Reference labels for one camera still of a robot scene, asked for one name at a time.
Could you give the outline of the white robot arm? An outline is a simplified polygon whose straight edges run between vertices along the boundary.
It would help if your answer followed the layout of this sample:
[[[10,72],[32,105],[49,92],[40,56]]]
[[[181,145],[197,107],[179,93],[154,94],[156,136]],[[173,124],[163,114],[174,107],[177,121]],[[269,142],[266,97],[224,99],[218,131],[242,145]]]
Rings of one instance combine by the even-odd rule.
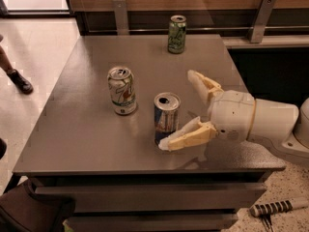
[[[180,130],[161,139],[165,151],[209,143],[214,138],[249,141],[264,146],[276,157],[309,166],[308,103],[301,107],[255,99],[251,94],[229,90],[199,72],[187,72],[188,81],[208,108],[208,121],[196,117]]]

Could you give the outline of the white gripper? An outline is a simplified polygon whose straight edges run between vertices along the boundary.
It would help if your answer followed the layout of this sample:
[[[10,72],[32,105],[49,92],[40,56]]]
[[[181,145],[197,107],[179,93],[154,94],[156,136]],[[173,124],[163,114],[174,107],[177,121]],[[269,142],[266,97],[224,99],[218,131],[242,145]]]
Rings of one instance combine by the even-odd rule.
[[[217,135],[222,140],[244,141],[252,125],[254,98],[249,93],[239,91],[223,92],[219,83],[194,70],[187,72],[187,79],[202,103],[211,103],[208,111],[211,122],[202,122],[200,117],[196,117],[180,130],[161,139],[158,148],[162,151],[177,151],[206,144]]]

